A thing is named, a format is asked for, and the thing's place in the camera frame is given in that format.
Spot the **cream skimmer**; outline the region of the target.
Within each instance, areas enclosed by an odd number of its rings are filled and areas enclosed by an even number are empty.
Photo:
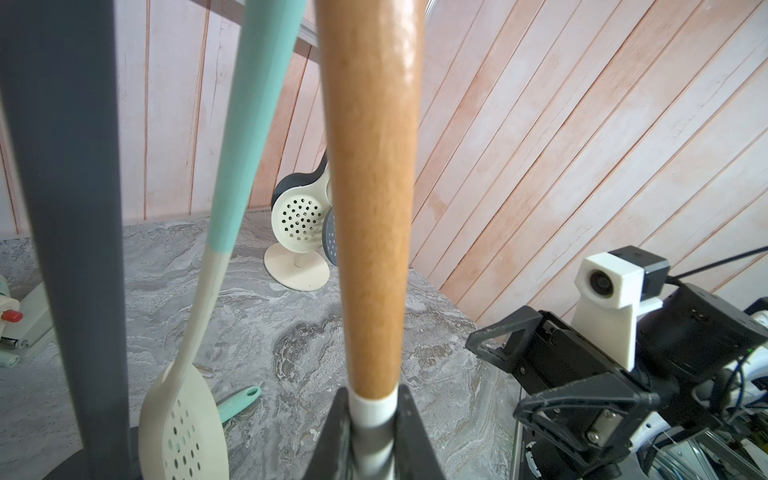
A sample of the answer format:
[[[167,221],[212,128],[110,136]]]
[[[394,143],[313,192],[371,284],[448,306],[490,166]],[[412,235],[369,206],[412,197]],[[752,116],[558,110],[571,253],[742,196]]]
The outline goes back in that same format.
[[[138,451],[145,479],[229,476],[217,404],[193,362],[249,203],[304,11],[302,1],[245,4],[194,302],[179,352],[148,390],[140,412]]]
[[[420,1],[316,5],[358,479],[394,475],[423,72]]]

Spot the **grey skimmer hung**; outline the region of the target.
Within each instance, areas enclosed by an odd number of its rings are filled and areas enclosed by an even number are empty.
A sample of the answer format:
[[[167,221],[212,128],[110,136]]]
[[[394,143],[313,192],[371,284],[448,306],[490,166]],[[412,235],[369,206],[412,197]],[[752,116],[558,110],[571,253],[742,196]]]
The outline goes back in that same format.
[[[321,178],[322,174],[325,172],[327,163],[328,163],[327,152],[324,152],[319,166],[314,171],[310,173],[300,173],[300,172],[291,173],[286,177],[284,177],[282,180],[280,180],[275,186],[275,189],[273,191],[270,207],[271,208],[274,207],[279,196],[282,195],[286,190],[295,188],[295,187],[311,185],[314,182],[318,181]]]
[[[323,223],[323,250],[328,261],[338,265],[334,209],[330,208]]]

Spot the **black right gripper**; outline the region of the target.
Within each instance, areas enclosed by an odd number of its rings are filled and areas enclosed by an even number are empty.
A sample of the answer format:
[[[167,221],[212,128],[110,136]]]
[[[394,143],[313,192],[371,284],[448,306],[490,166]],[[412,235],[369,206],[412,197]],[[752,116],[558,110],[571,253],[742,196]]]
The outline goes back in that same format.
[[[666,401],[666,379],[628,372],[556,315],[523,306],[471,333],[465,348],[513,374],[527,396],[514,416],[578,468],[629,454],[630,438]]]

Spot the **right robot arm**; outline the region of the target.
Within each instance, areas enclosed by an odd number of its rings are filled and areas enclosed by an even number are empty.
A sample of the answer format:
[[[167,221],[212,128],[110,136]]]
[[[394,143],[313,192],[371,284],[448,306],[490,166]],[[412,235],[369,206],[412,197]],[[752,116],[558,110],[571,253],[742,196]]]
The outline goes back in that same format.
[[[648,472],[659,451],[723,427],[745,400],[746,361],[766,340],[753,310],[679,284],[640,321],[631,367],[529,306],[473,332],[466,347],[525,391],[514,416],[532,435],[534,475],[615,479],[631,454]]]

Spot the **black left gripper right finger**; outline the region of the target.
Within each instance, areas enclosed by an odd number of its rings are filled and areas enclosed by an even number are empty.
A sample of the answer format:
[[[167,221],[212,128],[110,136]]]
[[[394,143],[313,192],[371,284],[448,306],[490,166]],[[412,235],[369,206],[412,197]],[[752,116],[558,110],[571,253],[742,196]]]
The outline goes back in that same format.
[[[398,387],[395,414],[394,476],[399,480],[445,480],[413,395]]]

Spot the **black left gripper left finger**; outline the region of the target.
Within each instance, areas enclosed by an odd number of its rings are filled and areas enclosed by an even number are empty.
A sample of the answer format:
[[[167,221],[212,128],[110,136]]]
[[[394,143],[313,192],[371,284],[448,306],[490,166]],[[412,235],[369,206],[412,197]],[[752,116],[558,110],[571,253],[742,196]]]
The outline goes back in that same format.
[[[337,390],[303,480],[352,480],[349,392]]]

